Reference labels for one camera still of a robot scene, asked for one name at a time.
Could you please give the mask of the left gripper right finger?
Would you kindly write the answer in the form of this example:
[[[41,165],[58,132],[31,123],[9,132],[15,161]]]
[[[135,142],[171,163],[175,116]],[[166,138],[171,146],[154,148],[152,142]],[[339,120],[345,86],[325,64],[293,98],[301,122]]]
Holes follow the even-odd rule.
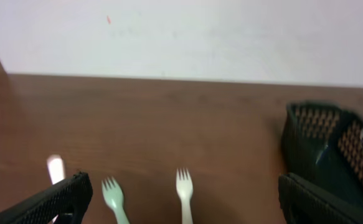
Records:
[[[279,176],[278,193],[287,224],[363,224],[363,210],[296,174]]]

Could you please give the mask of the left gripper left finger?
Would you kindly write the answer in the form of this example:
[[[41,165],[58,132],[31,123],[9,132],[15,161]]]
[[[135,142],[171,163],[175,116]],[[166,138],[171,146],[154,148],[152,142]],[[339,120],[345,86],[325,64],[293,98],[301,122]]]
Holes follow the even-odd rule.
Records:
[[[0,223],[81,224],[92,196],[89,175],[78,172],[0,212]]]

